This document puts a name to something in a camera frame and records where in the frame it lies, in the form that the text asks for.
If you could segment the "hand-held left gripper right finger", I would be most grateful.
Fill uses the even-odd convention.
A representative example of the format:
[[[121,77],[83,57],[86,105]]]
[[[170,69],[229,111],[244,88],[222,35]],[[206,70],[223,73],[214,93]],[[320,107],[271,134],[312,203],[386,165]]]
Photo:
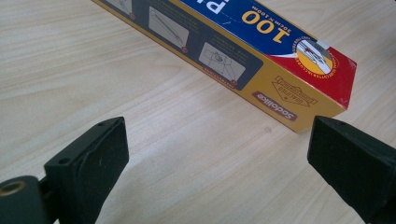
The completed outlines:
[[[308,162],[367,224],[396,224],[396,149],[337,119],[317,116]]]

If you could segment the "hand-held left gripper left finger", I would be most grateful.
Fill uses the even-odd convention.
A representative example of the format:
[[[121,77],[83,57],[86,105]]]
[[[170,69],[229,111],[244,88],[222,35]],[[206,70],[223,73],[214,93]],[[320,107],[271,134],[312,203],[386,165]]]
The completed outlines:
[[[49,187],[57,192],[61,224],[94,224],[129,161],[125,120],[94,126],[45,165]]]

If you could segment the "long yellow and blue box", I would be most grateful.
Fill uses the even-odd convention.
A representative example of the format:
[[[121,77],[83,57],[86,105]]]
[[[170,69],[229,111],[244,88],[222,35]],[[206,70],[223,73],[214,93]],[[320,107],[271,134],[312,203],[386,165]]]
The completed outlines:
[[[356,63],[257,0],[92,0],[299,133],[347,110]]]

